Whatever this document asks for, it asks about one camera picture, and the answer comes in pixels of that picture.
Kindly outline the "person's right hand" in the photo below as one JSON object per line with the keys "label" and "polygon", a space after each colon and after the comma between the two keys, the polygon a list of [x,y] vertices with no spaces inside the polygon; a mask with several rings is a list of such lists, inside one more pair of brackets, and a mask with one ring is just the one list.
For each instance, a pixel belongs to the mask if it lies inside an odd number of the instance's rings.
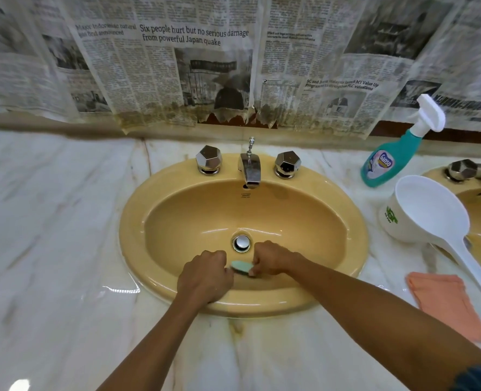
{"label": "person's right hand", "polygon": [[304,256],[302,256],[300,253],[292,252],[289,249],[274,242],[272,242],[271,251],[271,275],[286,274],[288,276],[291,276],[294,269],[298,265],[302,264],[302,262],[305,260]]}

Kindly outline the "person's left hand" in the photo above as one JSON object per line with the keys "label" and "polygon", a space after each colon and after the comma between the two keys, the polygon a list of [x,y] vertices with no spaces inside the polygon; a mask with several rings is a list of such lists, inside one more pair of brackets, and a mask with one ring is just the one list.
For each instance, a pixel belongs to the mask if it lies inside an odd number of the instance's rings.
{"label": "person's left hand", "polygon": [[206,279],[201,254],[185,263],[177,281],[175,301],[183,302],[200,310],[207,304],[217,302],[233,286],[232,283],[214,283]]}

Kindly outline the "person's right forearm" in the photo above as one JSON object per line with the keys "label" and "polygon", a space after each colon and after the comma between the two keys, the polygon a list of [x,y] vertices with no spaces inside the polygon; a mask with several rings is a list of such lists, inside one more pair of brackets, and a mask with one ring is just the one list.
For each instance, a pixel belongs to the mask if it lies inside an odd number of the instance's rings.
{"label": "person's right forearm", "polygon": [[478,346],[379,287],[306,258],[291,277],[410,391],[449,391],[457,375],[481,365]]}

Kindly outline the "person's left forearm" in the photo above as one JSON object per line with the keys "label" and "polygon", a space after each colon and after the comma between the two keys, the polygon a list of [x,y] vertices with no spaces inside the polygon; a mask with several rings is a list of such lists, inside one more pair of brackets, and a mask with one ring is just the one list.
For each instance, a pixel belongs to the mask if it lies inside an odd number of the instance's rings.
{"label": "person's left forearm", "polygon": [[199,310],[211,298],[178,294],[166,313],[96,391],[160,391]]}

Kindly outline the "chrome sink drain plug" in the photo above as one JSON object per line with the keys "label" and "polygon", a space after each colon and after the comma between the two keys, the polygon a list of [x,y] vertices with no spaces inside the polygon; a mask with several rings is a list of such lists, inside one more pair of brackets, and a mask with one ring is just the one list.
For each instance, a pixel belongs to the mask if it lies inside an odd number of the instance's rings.
{"label": "chrome sink drain plug", "polygon": [[248,252],[251,248],[251,238],[245,234],[237,234],[233,236],[231,245],[238,253]]}

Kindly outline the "chrome faceted tap knob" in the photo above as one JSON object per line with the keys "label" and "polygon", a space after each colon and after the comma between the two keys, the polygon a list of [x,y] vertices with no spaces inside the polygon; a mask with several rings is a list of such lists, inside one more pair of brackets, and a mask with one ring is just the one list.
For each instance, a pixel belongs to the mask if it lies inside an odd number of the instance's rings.
{"label": "chrome faceted tap knob", "polygon": [[462,183],[477,176],[478,164],[470,159],[463,159],[449,164],[445,169],[445,176],[455,182]]}
{"label": "chrome faceted tap knob", "polygon": [[274,173],[282,179],[291,179],[295,177],[301,166],[301,159],[293,151],[281,152],[276,156],[274,162]]}
{"label": "chrome faceted tap knob", "polygon": [[198,171],[203,175],[216,175],[222,167],[222,153],[214,146],[205,145],[196,155]]}

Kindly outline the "teal spray bottle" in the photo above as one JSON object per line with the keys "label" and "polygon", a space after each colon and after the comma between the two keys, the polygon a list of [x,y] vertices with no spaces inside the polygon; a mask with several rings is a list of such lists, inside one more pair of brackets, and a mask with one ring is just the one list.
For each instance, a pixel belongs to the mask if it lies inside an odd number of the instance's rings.
{"label": "teal spray bottle", "polygon": [[400,139],[381,144],[362,166],[360,176],[368,187],[378,187],[399,174],[415,155],[425,135],[445,128],[445,113],[432,97],[421,94],[417,103],[419,110],[413,126]]}

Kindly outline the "white plastic water dipper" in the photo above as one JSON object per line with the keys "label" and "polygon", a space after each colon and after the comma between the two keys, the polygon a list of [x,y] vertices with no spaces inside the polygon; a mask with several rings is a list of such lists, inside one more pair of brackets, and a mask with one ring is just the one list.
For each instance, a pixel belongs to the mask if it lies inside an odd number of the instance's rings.
{"label": "white plastic water dipper", "polygon": [[470,218],[451,190],[428,177],[401,177],[377,217],[398,241],[443,248],[481,289],[481,266],[465,244]]}

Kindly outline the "orange cleaning cloth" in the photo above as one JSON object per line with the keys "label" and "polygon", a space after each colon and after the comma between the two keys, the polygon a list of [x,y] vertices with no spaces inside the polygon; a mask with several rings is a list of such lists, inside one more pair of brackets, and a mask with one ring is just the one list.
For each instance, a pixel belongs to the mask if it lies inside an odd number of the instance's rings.
{"label": "orange cleaning cloth", "polygon": [[420,310],[469,341],[481,343],[481,319],[459,276],[410,272],[406,284]]}

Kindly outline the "newspaper sheet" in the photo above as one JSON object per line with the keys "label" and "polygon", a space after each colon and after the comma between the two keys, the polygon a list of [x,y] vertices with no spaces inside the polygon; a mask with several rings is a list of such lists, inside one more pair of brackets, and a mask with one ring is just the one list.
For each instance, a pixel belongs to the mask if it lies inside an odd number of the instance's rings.
{"label": "newspaper sheet", "polygon": [[0,0],[0,112],[81,122],[24,0]]}
{"label": "newspaper sheet", "polygon": [[25,0],[85,121],[125,130],[246,119],[260,0]]}
{"label": "newspaper sheet", "polygon": [[365,138],[464,0],[264,0],[255,108],[270,126]]}
{"label": "newspaper sheet", "polygon": [[481,0],[458,1],[451,22],[414,63],[383,120],[414,122],[415,100],[426,93],[445,112],[446,128],[481,132]]}

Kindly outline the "dark blue sleeve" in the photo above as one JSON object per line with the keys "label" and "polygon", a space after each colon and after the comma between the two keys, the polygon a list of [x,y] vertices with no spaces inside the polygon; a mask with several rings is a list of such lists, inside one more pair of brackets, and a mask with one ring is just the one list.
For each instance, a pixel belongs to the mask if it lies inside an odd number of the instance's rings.
{"label": "dark blue sleeve", "polygon": [[481,365],[457,375],[449,391],[481,391]]}

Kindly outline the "brown wooden frame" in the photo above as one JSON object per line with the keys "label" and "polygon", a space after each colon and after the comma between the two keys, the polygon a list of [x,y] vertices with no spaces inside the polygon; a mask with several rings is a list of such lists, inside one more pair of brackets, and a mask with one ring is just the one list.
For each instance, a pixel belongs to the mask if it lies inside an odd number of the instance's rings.
{"label": "brown wooden frame", "polygon": [[[287,128],[280,128],[278,123],[275,123],[272,127],[268,124],[262,124],[256,116],[251,116],[247,122],[243,122],[240,116],[233,117],[231,120],[219,122],[214,113],[211,113],[208,118],[198,124],[212,124],[223,126],[235,126],[235,127],[250,127],[266,130],[285,131]],[[370,137],[387,137],[387,138],[399,138],[410,125],[404,122],[392,122],[386,120],[380,120],[373,130],[370,132]],[[458,129],[445,128],[440,133],[427,133],[426,139],[432,141],[443,141],[453,143],[467,143],[467,144],[481,144],[481,132],[466,131]]]}

